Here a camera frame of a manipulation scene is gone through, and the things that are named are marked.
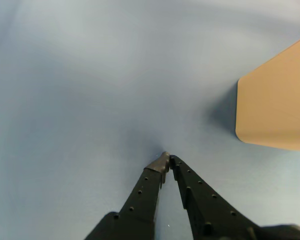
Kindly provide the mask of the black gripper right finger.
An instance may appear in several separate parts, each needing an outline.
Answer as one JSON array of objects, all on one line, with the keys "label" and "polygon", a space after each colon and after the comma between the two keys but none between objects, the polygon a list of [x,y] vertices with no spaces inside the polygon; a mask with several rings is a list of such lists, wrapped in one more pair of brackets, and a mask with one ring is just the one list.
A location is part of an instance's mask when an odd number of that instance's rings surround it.
[{"label": "black gripper right finger", "polygon": [[195,240],[300,240],[300,226],[259,226],[236,210],[179,157],[170,157]]}]

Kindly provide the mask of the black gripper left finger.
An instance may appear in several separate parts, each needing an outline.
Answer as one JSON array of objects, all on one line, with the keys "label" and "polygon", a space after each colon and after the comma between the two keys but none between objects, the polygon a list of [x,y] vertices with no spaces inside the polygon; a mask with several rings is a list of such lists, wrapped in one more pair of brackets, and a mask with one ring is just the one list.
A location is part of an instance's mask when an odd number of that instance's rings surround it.
[{"label": "black gripper left finger", "polygon": [[118,214],[120,240],[152,240],[162,184],[170,168],[170,154],[163,152],[147,165]]}]

